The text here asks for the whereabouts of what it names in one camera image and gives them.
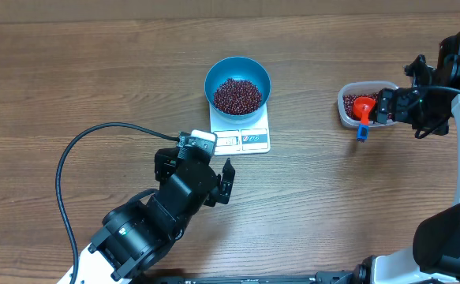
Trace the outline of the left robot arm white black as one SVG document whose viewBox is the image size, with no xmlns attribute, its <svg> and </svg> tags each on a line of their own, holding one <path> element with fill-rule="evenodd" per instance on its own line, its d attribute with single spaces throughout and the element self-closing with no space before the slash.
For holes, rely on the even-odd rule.
<svg viewBox="0 0 460 284">
<path fill-rule="evenodd" d="M 174 148 L 155 154 L 158 189 L 145 189 L 111 210 L 77 265 L 62 283 L 129 283 L 159 262 L 186 232 L 202 206 L 227 204 L 235 170 L 226 162 L 221 174 L 209 166 L 217 136 L 181 133 Z"/>
</svg>

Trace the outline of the orange scoop with blue handle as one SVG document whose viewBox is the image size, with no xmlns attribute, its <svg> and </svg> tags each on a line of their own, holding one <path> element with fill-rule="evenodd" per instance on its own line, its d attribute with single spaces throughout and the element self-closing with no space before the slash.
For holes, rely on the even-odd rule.
<svg viewBox="0 0 460 284">
<path fill-rule="evenodd" d="M 357 141 L 365 142 L 369 133 L 369 116 L 376 101 L 369 97 L 357 97 L 353 102 L 353 114 L 359 119 Z"/>
</svg>

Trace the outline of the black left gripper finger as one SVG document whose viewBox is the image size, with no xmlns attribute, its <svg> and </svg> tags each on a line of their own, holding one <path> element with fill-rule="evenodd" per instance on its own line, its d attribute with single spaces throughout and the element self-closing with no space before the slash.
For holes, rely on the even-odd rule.
<svg viewBox="0 0 460 284">
<path fill-rule="evenodd" d="M 178 148 L 159 149 L 155 153 L 155 179 L 165 182 L 177 169 Z"/>
<path fill-rule="evenodd" d="M 217 176 L 217 185 L 209 192 L 204 205 L 214 207 L 216 204 L 228 204 L 234 184 L 235 169 L 228 158 L 223 166 L 223 171 Z"/>
</svg>

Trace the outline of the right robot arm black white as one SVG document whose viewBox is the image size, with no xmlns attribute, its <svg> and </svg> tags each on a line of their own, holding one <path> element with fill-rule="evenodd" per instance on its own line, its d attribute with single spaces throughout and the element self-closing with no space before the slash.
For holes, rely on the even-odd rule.
<svg viewBox="0 0 460 284">
<path fill-rule="evenodd" d="M 460 32 L 439 45 L 438 64 L 424 55 L 405 66 L 409 88 L 383 88 L 374 95 L 344 101 L 341 114 L 357 123 L 357 140 L 368 139 L 372 124 L 401 122 L 414 136 L 443 136 L 454 120 L 458 142 L 458 176 L 451 207 L 424 220 L 413 244 L 387 256 L 370 256 L 342 276 L 344 283 L 460 283 Z"/>
</svg>

